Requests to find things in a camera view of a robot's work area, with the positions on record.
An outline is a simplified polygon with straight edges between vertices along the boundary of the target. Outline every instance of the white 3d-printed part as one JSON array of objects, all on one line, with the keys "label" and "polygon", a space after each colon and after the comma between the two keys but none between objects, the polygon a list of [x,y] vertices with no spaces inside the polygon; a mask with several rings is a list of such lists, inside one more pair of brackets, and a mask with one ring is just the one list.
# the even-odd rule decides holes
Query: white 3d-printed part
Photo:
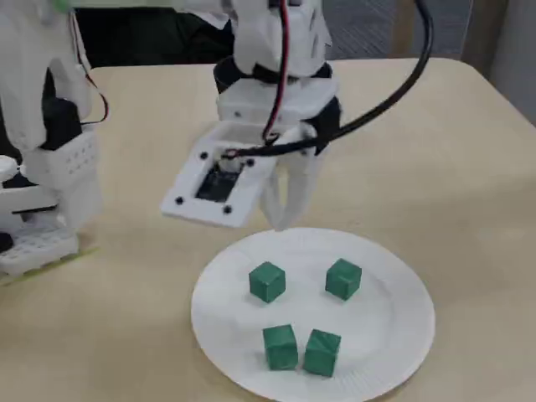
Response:
[{"label": "white 3d-printed part", "polygon": [[0,254],[0,271],[11,276],[21,276],[79,251],[76,234],[66,229],[55,214],[34,216],[12,237],[14,247]]}]

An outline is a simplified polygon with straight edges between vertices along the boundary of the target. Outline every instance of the black wire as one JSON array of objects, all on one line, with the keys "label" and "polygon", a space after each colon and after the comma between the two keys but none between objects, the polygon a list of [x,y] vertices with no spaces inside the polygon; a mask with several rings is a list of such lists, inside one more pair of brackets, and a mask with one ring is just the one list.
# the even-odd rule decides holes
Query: black wire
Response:
[{"label": "black wire", "polygon": [[98,120],[98,121],[85,121],[80,123],[82,126],[90,126],[94,124],[102,123],[106,120],[108,120],[108,116],[110,115],[110,102],[106,99],[105,95],[101,92],[97,84],[93,81],[91,78],[90,72],[85,67],[84,60],[82,59],[82,55],[80,54],[80,46],[79,46],[79,37],[78,37],[78,30],[76,28],[76,15],[75,11],[71,11],[69,15],[70,19],[70,30],[71,34],[73,36],[74,46],[75,46],[75,55],[78,61],[78,64],[82,66],[82,69],[84,70],[85,79],[96,89],[99,96],[102,99],[102,104],[104,105],[104,116]]},{"label": "black wire", "polygon": [[[389,98],[382,103],[374,107],[371,111],[368,111],[364,115],[360,116],[354,121],[350,121],[347,125],[341,127],[328,142],[333,142],[339,138],[356,131],[357,129],[369,124],[371,121],[383,115],[386,111],[395,106],[404,96],[415,86],[419,78],[423,75],[430,57],[434,45],[434,20],[430,14],[425,0],[414,0],[420,15],[420,19],[425,28],[425,42],[419,57],[419,61],[415,66],[413,72],[408,79],[397,89]],[[323,147],[326,145],[326,139],[310,138],[299,142],[291,142],[284,145],[274,145],[271,147],[253,147],[246,149],[234,150],[233,155],[235,157],[278,157],[280,155],[286,155],[287,153],[303,151],[313,147]]]}]

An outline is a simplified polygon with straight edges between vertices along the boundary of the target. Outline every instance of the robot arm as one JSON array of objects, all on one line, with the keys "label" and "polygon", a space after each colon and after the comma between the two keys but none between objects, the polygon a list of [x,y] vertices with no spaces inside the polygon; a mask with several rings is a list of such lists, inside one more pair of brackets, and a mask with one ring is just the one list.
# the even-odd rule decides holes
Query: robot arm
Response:
[{"label": "robot arm", "polygon": [[[285,38],[278,12],[283,6],[277,1],[2,0],[0,52],[5,57],[0,58],[0,99],[8,137],[23,154],[23,166],[13,175],[12,162],[4,159],[0,163],[0,239],[8,235],[13,240],[12,245],[0,245],[0,271],[20,274],[75,253],[76,231],[101,206],[96,136],[92,126],[80,123],[90,113],[82,65],[84,49],[69,5],[171,6],[180,11],[227,13],[238,20],[234,63],[246,78],[220,96],[221,122],[193,150],[176,185],[168,192],[162,211],[238,227],[246,223],[260,202],[277,229],[284,229],[302,212],[320,157],[307,154],[234,163],[221,160],[229,147],[263,143],[260,133],[276,98]],[[289,82],[273,124],[273,130],[280,133],[279,143],[316,136],[314,124],[306,121],[319,117],[336,100],[337,86],[329,76],[313,78],[324,66],[328,41],[321,6],[321,0],[291,0],[286,6],[291,51],[287,53],[286,66]],[[42,104],[47,69],[54,76],[58,98]],[[339,117],[340,111],[332,120],[338,124]],[[199,152],[206,152],[208,157],[199,159]],[[255,165],[245,169],[246,163]],[[291,175],[290,209],[279,205],[277,163],[287,166]],[[226,182],[229,188],[219,187],[225,178],[231,178]],[[19,252],[21,247],[42,242],[44,230],[57,234],[49,238],[62,241],[45,241],[39,250],[29,246]]]}]

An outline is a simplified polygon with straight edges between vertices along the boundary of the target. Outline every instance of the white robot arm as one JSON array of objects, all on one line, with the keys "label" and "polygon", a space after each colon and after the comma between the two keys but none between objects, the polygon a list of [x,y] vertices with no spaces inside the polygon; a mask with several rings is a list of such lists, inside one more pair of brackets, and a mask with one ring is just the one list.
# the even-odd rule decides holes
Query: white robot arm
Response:
[{"label": "white robot arm", "polygon": [[[77,230],[101,206],[84,46],[71,10],[174,7],[226,13],[234,57],[216,69],[220,122],[200,138],[162,202],[165,215],[240,227],[260,204],[275,229],[305,211],[330,141],[380,116],[422,75],[433,25],[424,0],[423,54],[409,79],[370,112],[340,125],[325,61],[322,0],[0,0],[0,101],[23,166],[0,158],[0,271],[20,275],[78,251]],[[42,104],[50,69],[57,97]],[[281,204],[276,167],[288,173]]]}]

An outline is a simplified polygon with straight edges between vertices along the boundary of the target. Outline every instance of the red wire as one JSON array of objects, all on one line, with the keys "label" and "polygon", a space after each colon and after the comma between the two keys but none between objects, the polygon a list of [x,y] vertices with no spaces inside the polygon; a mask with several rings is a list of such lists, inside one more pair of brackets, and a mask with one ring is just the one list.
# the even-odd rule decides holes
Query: red wire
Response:
[{"label": "red wire", "polygon": [[288,17],[288,7],[286,0],[280,0],[280,13],[281,13],[281,30],[282,30],[282,46],[281,46],[281,68],[279,83],[277,85],[276,101],[274,107],[270,113],[270,118],[266,123],[265,129],[262,132],[262,138],[265,142],[269,141],[269,135],[271,130],[276,124],[277,117],[281,112],[281,106],[283,104],[283,97],[285,95],[286,81],[288,79],[288,59],[290,54],[290,24]]},{"label": "red wire", "polygon": [[82,56],[80,54],[80,47],[78,45],[79,38],[78,38],[78,30],[76,29],[76,21],[75,21],[75,19],[76,19],[76,16],[72,13],[70,15],[70,28],[71,28],[73,38],[74,38],[74,41],[75,41],[76,58],[78,59],[78,63],[82,66],[82,69],[84,69],[85,79],[91,85],[93,85],[93,87],[97,90],[97,92],[99,93],[99,96],[102,99],[102,103],[104,104],[104,117],[102,117],[102,119],[100,119],[99,121],[87,121],[87,122],[82,123],[82,126],[87,126],[89,124],[98,124],[98,123],[102,123],[103,121],[106,121],[106,119],[108,119],[108,116],[110,115],[110,103],[108,102],[106,97],[102,94],[102,92],[99,89],[99,87],[97,86],[97,84],[91,78],[90,72],[85,67],[84,60],[82,60]]}]

